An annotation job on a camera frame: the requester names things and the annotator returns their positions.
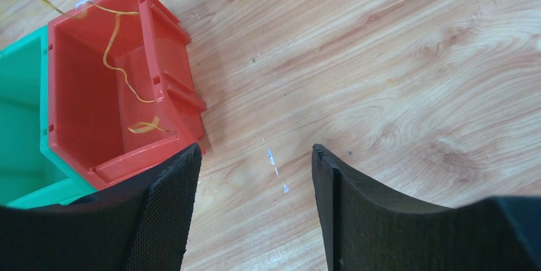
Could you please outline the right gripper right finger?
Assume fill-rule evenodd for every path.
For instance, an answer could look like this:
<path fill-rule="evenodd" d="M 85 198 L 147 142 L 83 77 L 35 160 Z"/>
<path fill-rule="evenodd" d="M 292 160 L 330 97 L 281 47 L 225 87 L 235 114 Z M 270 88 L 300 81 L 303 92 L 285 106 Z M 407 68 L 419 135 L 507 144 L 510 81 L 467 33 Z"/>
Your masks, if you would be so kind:
<path fill-rule="evenodd" d="M 396 191 L 323 145 L 311 172 L 329 270 L 539 270 L 540 197 L 456 209 Z"/>

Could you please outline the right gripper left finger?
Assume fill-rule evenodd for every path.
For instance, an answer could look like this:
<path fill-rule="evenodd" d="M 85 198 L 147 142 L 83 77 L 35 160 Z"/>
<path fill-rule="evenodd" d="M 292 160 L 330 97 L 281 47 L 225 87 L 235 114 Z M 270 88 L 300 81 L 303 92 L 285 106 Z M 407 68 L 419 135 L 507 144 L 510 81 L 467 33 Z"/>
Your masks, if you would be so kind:
<path fill-rule="evenodd" d="M 1 208 L 2 270 L 180 270 L 202 150 L 196 143 L 67 205 Z"/>

